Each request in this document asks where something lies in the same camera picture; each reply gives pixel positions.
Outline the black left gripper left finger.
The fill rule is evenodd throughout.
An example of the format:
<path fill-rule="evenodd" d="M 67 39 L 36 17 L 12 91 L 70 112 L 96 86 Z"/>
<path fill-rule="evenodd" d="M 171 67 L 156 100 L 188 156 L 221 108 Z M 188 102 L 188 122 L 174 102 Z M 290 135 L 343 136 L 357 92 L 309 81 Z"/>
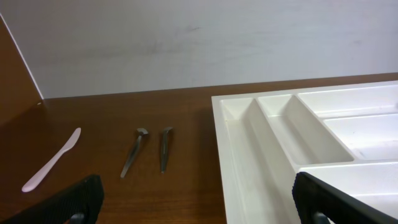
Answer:
<path fill-rule="evenodd" d="M 103 201 L 101 177 L 91 174 L 3 223 L 96 223 Z"/>

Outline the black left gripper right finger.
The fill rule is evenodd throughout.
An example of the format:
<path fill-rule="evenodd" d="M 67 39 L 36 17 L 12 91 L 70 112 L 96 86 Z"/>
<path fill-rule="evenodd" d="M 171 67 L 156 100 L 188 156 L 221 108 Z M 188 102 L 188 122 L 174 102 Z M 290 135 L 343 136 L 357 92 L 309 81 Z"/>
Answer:
<path fill-rule="evenodd" d="M 292 196 L 302 223 L 397 224 L 397 219 L 360 202 L 307 172 L 295 176 Z"/>

